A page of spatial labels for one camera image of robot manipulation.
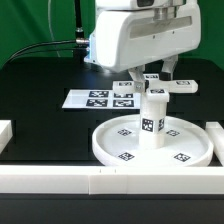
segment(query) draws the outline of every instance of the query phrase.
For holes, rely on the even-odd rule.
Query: white rectangular block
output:
[[[0,121],[0,153],[12,138],[12,124],[9,120]]]
[[[89,176],[89,194],[126,194],[127,175],[116,173],[114,167],[101,167]]]
[[[0,193],[89,194],[95,167],[0,166]]]
[[[218,122],[207,122],[206,132],[214,143],[214,152],[224,166],[224,130]]]
[[[223,168],[182,167],[126,170],[127,194],[223,194]]]

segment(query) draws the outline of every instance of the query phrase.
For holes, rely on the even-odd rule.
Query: green backdrop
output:
[[[51,1],[52,29],[55,39],[74,39],[73,0]],[[94,0],[81,0],[83,27],[87,37],[94,29],[94,2]],[[202,41],[197,50],[182,56],[210,59],[224,69],[224,2],[223,0],[199,0],[198,2],[202,14]],[[0,65],[12,53],[25,46],[51,41],[48,0],[1,0],[0,30]],[[42,53],[35,56],[49,55],[57,56],[56,53]],[[72,56],[72,53],[61,52],[61,56]]]

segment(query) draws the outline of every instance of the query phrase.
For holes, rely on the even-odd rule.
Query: black tabletop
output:
[[[161,63],[147,66],[159,72]],[[181,59],[174,79],[194,79],[196,94],[171,94],[167,114],[205,126],[224,120],[224,71],[214,63]],[[63,110],[70,89],[112,89],[128,72],[105,74],[72,58],[28,58],[0,72],[0,119],[13,121],[14,137],[0,155],[2,164],[101,165],[92,153],[91,136],[102,122],[138,110]]]
[[[161,63],[147,66],[159,72]],[[201,127],[223,125],[224,72],[214,63],[181,59],[174,79],[194,79],[196,94],[172,94],[168,115]],[[0,71],[0,120],[13,121],[14,137],[0,164],[101,165],[91,135],[102,122],[138,110],[63,110],[70,89],[111,89],[127,72],[93,71],[72,58],[20,59]],[[0,194],[0,223],[223,223],[223,195]]]

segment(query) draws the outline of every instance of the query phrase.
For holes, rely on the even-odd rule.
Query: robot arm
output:
[[[197,0],[97,0],[96,29],[86,61],[120,72],[198,47]]]

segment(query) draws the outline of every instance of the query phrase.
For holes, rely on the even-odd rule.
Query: white circular tray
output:
[[[143,150],[138,143],[140,115],[118,117],[93,133],[93,152],[106,166],[207,166],[213,143],[200,127],[173,117],[165,118],[164,147]]]

